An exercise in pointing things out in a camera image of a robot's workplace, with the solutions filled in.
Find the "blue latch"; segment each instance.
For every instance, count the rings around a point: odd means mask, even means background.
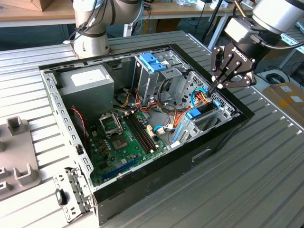
[[[187,116],[190,119],[192,119],[192,118],[194,118],[194,117],[196,117],[196,116],[198,116],[200,114],[201,114],[201,112],[197,108],[192,109],[192,110],[190,110],[190,111],[187,112]]]
[[[139,59],[154,73],[167,69],[166,66],[162,65],[158,58],[151,53],[142,54]]]
[[[213,104],[215,104],[217,108],[220,108],[220,106],[222,105],[219,101],[214,101]]]

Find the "gray power supply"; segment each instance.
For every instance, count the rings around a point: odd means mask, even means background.
[[[66,107],[74,106],[89,121],[113,107],[114,81],[103,65],[64,72],[58,80]]]

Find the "desk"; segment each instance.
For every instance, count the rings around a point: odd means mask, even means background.
[[[233,6],[220,9],[219,16],[232,14]],[[199,17],[202,7],[193,4],[182,7],[174,2],[154,2],[151,7],[151,19]],[[209,17],[213,9],[206,7],[204,16]],[[148,18],[148,13],[143,13],[143,19]],[[75,23],[75,14],[71,0],[54,0],[44,12],[0,5],[0,27],[18,27],[34,25],[57,25]]]
[[[182,31],[110,39],[114,52],[177,43],[210,71],[210,51]],[[0,52],[0,124],[29,121],[42,182],[0,202],[0,227],[97,228],[89,213],[67,226],[52,176],[72,167],[37,66],[75,59],[70,46]],[[303,132],[255,88],[233,94],[255,116],[218,153],[104,228],[295,227],[304,224]]]

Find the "green circuit board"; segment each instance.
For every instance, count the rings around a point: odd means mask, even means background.
[[[137,120],[145,121],[142,127],[145,129],[145,126],[149,123],[143,114],[137,112],[134,115]],[[123,128],[121,135],[112,136],[110,139],[106,138],[105,132],[99,123],[96,123],[97,127],[93,128],[96,132],[94,137],[89,131],[90,137],[88,137],[87,150],[89,151],[89,157],[94,167],[91,174],[91,180],[94,186],[98,186],[119,175],[121,172],[126,172],[149,159],[153,159],[155,156],[167,150],[166,145],[161,139],[151,138],[153,143],[158,145],[158,147],[153,152],[146,152],[134,136],[128,124],[124,121],[124,118],[119,116],[118,120]],[[121,146],[123,146],[121,149],[115,149],[115,147]]]

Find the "ram slot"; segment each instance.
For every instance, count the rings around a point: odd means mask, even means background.
[[[148,133],[141,127],[141,125],[139,124],[137,118],[133,115],[131,116],[131,121],[134,123],[134,125],[136,126],[136,128],[140,131],[141,135],[145,138],[145,140],[147,141],[147,143],[149,144],[151,149],[156,149],[153,141],[150,139]]]
[[[125,122],[128,124],[130,130],[146,152],[150,152],[150,150],[156,149],[154,143],[151,141],[144,129],[140,126],[135,116],[126,117]]]

